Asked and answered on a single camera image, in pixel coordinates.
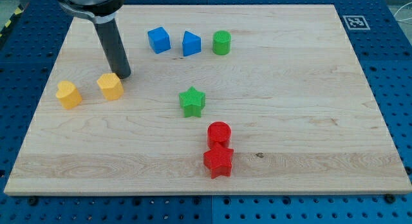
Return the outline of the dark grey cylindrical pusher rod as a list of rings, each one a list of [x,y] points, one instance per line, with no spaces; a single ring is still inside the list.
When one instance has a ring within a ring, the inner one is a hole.
[[[115,19],[106,23],[94,24],[94,27],[111,71],[120,79],[128,78],[131,74],[131,68]]]

